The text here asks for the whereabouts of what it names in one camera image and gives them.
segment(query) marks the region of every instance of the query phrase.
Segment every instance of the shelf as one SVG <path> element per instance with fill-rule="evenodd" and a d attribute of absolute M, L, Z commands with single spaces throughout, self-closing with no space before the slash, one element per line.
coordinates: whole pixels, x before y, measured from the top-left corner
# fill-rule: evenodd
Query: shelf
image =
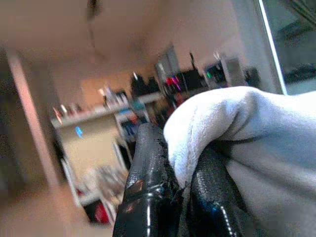
<path fill-rule="evenodd" d="M 157 92 L 157 93 L 153 93 L 149 95 L 140 96 L 138 97 L 138 100 L 144 104 L 148 104 L 148 103 L 160 100 L 162 98 L 164 98 L 163 95 Z M 76 125 L 76 124 L 79 124 L 81 122 L 85 122 L 91 119 L 97 119 L 103 116 L 116 114 L 119 111 L 126 110 L 128 108 L 129 108 L 128 105 L 124 105 L 124 106 L 113 107 L 111 109 L 104 108 L 104 110 L 100 110 L 97 112 L 83 112 L 82 114 L 79 114 L 76 116 L 62 118 L 62 123 L 60 123 L 58 119 L 54 118 L 51 120 L 51 124 L 54 126 L 55 129 L 58 129 L 62 127 Z"/>

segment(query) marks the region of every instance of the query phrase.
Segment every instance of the blue light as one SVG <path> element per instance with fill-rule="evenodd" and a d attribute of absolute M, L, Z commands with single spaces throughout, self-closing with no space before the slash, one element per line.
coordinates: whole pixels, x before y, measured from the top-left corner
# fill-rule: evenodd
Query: blue light
<path fill-rule="evenodd" d="M 75 131 L 76 131 L 78 137 L 82 138 L 83 132 L 82 132 L 81 128 L 77 126 L 77 127 L 75 127 Z"/>

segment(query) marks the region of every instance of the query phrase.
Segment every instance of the window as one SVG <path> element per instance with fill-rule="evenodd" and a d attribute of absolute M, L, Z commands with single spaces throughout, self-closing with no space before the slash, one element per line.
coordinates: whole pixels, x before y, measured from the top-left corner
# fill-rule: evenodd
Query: window
<path fill-rule="evenodd" d="M 316 90 L 316 30 L 282 0 L 259 0 L 289 95 Z"/>

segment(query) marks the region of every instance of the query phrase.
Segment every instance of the white towel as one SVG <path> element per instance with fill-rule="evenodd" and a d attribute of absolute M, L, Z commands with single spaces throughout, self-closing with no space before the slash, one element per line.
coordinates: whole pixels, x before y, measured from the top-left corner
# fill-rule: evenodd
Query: white towel
<path fill-rule="evenodd" d="M 187 100 L 164 128 L 171 166 L 181 187 L 190 182 L 198 157 L 214 140 L 230 141 L 233 159 L 273 169 L 279 161 L 316 170 L 316 93 L 284 96 L 253 87 L 231 87 Z M 284 169 L 290 178 L 291 169 Z"/>

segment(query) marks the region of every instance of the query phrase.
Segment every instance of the red object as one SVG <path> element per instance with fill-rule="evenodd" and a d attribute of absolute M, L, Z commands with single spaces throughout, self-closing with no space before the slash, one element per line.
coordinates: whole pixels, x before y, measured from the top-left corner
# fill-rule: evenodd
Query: red object
<path fill-rule="evenodd" d="M 166 78 L 166 84 L 167 85 L 172 85 L 173 84 L 173 79 L 172 78 Z"/>
<path fill-rule="evenodd" d="M 105 208 L 102 203 L 99 203 L 97 207 L 95 208 L 95 219 L 99 223 L 108 223 L 109 218 L 107 215 L 107 212 L 105 211 Z"/>

